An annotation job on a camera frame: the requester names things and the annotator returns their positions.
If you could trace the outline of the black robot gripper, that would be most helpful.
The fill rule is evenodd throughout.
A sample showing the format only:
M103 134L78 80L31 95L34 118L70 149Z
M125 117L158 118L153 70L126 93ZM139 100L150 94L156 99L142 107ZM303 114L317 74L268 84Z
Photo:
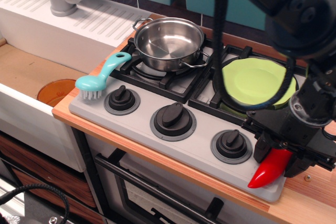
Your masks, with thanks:
M257 139L254 159L261 163L272 148L288 150L292 156L284 176L293 178L310 166L332 171L335 168L335 142L324 129L310 127L298 120L289 108L248 111L242 128Z

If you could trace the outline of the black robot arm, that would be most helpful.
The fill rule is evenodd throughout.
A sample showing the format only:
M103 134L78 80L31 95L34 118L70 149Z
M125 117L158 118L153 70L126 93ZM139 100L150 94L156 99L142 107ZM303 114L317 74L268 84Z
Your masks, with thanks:
M250 0L266 14L265 30L279 53L308 65L305 82L279 110L248 109L245 127L257 134L254 158L271 148L292 152L284 176L310 166L335 167L335 0Z

